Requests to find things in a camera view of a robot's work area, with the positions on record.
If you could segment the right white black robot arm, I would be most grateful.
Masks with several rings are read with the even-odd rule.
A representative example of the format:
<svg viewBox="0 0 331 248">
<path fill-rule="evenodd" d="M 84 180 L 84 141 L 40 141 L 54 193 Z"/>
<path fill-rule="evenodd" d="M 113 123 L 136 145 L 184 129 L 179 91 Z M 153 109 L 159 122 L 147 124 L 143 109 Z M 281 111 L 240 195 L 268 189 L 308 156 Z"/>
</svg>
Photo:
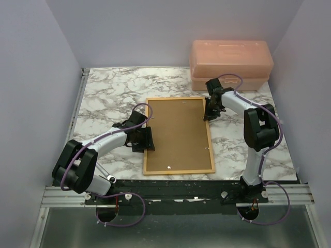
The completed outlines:
<svg viewBox="0 0 331 248">
<path fill-rule="evenodd" d="M 246 167 L 240 178 L 238 197 L 248 203 L 263 189 L 262 174 L 266 155 L 283 137 L 280 121 L 272 105 L 252 102 L 235 89 L 222 87 L 218 78 L 207 81 L 205 85 L 209 97 L 205 99 L 204 121 L 217 119 L 226 109 L 244 119 L 244 140 L 249 149 Z"/>
</svg>

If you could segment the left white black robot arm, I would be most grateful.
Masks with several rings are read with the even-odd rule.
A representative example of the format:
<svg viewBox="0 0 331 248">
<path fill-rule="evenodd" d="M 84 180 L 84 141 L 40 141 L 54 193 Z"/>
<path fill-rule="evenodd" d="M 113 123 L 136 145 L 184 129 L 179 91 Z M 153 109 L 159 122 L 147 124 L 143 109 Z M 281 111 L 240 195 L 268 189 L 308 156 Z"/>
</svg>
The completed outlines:
<svg viewBox="0 0 331 248">
<path fill-rule="evenodd" d="M 107 176 L 95 175 L 97 160 L 110 151 L 126 146 L 133 152 L 154 150 L 151 127 L 142 127 L 151 116 L 132 111 L 129 119 L 115 123 L 112 128 L 90 141 L 68 141 L 52 171 L 52 178 L 64 190 L 92 193 L 103 204 L 114 200 L 113 182 Z"/>
</svg>

